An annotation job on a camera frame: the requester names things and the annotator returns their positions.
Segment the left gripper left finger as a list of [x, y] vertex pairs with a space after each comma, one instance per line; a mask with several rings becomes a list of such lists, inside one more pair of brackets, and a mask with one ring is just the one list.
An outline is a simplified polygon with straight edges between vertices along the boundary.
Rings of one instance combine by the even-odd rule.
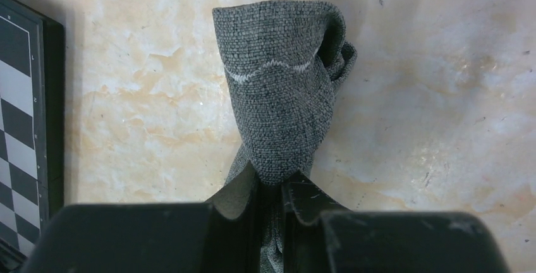
[[247, 165], [201, 203], [61, 209], [22, 272], [256, 272], [258, 178]]

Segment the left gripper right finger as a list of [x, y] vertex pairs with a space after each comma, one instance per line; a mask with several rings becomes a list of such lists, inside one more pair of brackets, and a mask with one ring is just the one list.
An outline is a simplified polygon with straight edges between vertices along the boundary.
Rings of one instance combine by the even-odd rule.
[[507, 272], [486, 225], [464, 212], [352, 211], [302, 173], [282, 187], [286, 272]]

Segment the grey cloth napkin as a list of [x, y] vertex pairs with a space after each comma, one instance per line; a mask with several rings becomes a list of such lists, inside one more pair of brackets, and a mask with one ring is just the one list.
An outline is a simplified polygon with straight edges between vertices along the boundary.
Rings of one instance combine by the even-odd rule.
[[284, 270], [280, 186], [309, 178], [336, 96], [357, 59], [340, 9], [325, 1], [270, 0], [214, 8], [215, 35], [241, 145], [225, 183], [248, 164], [259, 196], [259, 272]]

